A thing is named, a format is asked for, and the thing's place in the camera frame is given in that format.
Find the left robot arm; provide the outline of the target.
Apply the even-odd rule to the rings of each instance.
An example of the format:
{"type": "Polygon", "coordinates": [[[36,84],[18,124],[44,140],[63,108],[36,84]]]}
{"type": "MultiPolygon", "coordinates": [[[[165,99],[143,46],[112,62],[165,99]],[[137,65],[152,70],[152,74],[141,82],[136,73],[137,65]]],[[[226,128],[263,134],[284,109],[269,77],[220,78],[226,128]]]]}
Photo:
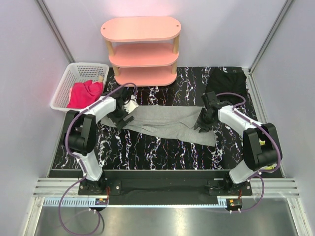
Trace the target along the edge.
{"type": "Polygon", "coordinates": [[[101,96],[96,102],[81,110],[69,110],[63,124],[62,142],[68,154],[75,158],[83,171],[83,177],[90,181],[89,189],[100,195],[106,190],[101,178],[100,167],[94,148],[97,143],[97,123],[109,118],[121,130],[134,120],[131,113],[138,107],[136,95],[124,88],[101,96]]]}

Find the grey t-shirt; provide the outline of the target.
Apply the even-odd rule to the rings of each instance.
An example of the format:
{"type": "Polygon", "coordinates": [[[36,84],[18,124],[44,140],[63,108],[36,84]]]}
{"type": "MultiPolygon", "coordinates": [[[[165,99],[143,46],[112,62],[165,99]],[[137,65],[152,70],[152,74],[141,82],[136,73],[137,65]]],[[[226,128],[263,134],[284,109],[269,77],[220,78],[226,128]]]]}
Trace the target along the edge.
{"type": "Polygon", "coordinates": [[[158,138],[214,147],[214,131],[200,133],[194,125],[201,112],[197,106],[139,106],[131,112],[134,120],[124,128],[158,138]]]}

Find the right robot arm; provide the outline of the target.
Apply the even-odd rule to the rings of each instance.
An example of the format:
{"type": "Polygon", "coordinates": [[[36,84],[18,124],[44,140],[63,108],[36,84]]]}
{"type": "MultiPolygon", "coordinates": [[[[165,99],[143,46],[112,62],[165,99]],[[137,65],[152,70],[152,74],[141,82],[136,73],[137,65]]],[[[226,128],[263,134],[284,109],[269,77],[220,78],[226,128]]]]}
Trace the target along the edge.
{"type": "Polygon", "coordinates": [[[243,160],[229,171],[223,183],[224,191],[234,195],[240,191],[241,184],[254,175],[279,169],[283,155],[275,125],[263,124],[238,111],[237,107],[246,101],[243,96],[231,92],[224,94],[240,97],[243,102],[232,105],[228,101],[220,101],[213,91],[202,94],[204,108],[194,129],[199,129],[200,133],[209,132],[215,123],[221,122],[242,136],[243,160]]]}

